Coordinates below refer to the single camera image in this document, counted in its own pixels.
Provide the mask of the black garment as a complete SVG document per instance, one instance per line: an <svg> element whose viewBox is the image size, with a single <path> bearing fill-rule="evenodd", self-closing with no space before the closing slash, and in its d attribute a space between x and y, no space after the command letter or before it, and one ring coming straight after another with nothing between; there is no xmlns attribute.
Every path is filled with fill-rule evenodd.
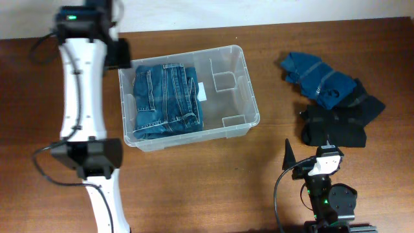
<svg viewBox="0 0 414 233"><path fill-rule="evenodd" d="M308 105L300 112L300 117L305 121L301 139L308 146L329 143L338 147L364 148L366 145L363 113L358 109L325 109Z"/></svg>
<svg viewBox="0 0 414 233"><path fill-rule="evenodd" d="M368 94L358 78L355 78L354 82L356 83L356 87L352 93L340 101L335 108L355 112L358 120L361 121L363 126L366 126L383 112L386 105L376 97Z"/></svg>

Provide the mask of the dark blue jeans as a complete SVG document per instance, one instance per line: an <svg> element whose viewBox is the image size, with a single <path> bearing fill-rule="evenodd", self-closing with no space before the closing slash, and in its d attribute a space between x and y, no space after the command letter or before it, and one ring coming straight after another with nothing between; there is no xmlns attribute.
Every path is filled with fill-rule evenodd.
<svg viewBox="0 0 414 233"><path fill-rule="evenodd" d="M133 86L137 110L133 135L150 140L203 130L198 94L194 67L181 63L138 66Z"/></svg>

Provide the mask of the blue garment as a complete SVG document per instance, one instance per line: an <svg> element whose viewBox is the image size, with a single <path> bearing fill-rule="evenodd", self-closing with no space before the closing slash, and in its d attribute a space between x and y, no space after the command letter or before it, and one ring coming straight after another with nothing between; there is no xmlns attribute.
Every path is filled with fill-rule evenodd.
<svg viewBox="0 0 414 233"><path fill-rule="evenodd" d="M281 62L281 67L287 72L287 82L298 84L303 96L325 109L335 107L356 87L350 76L334 70L312 54L291 52Z"/></svg>

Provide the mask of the clear plastic storage bin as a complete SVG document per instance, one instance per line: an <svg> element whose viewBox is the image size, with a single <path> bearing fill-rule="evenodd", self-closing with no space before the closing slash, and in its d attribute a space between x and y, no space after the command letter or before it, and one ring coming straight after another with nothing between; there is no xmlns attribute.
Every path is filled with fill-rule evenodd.
<svg viewBox="0 0 414 233"><path fill-rule="evenodd" d="M136 139L133 135L137 114L133 98L136 68L164 63L181 63L195 68L198 82L204 84L207 96L207 100L201 102L203 130L161 139ZM259 124L259 109L245 56L238 45L133 60L131 65L130 69L118 71L124 142L130 147L149 152L205 140L239 137Z"/></svg>

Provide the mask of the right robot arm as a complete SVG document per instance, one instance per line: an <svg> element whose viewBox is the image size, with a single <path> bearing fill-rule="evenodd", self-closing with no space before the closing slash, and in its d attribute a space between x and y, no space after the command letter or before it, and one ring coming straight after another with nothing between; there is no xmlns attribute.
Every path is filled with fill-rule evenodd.
<svg viewBox="0 0 414 233"><path fill-rule="evenodd" d="M288 172L292 179L303 180L302 188L307 189L314 214L313 221L304 223L304 232L377 232L370 224L352 225L358 193L354 188L342 183L333 184L331 176L340 169L344 158L342 151L335 145L326 143L316 150L316 154L297 161L288 139L285 140L283 173L278 177L275 187Z"/></svg>

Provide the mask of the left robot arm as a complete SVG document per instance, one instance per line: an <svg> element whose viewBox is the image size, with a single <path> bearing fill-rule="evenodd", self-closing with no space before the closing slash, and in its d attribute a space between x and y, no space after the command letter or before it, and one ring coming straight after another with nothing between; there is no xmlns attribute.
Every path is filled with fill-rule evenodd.
<svg viewBox="0 0 414 233"><path fill-rule="evenodd" d="M130 232L120 197L123 151L107 137L104 72L130 66L129 47L119 39L121 1L85 1L56 14L56 37L64 73L64 117L52 156L74 170L86 188L99 232Z"/></svg>

